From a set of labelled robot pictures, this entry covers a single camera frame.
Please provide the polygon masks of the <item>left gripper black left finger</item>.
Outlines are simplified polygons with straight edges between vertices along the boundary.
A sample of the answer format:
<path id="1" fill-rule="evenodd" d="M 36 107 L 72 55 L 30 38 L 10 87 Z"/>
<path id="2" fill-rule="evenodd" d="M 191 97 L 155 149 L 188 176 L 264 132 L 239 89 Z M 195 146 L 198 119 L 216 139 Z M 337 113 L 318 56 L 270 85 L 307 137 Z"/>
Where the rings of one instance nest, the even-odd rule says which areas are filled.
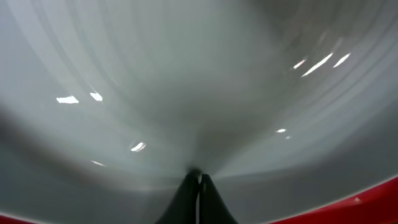
<path id="1" fill-rule="evenodd" d="M 196 224 L 199 172 L 189 172 L 179 185 L 166 211 L 155 224 Z"/>

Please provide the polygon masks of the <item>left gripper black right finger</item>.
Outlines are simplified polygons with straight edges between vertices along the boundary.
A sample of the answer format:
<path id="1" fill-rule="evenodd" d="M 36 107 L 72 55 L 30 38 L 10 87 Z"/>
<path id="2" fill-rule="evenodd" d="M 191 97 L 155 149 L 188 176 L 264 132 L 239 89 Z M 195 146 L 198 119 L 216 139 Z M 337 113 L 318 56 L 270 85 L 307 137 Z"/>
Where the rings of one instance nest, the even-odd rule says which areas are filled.
<path id="1" fill-rule="evenodd" d="M 199 224 L 238 224 L 230 214 L 208 174 L 201 175 Z"/>

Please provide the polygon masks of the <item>light blue plate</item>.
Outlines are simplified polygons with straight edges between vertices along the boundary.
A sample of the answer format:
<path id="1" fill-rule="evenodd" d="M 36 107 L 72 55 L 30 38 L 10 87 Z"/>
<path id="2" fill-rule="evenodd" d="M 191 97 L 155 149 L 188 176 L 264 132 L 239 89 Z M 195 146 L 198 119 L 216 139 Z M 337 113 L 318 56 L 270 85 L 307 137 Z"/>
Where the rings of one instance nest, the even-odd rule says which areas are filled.
<path id="1" fill-rule="evenodd" d="M 397 1 L 1 2 L 1 214 L 154 223 L 186 173 L 239 223 L 397 175 Z"/>

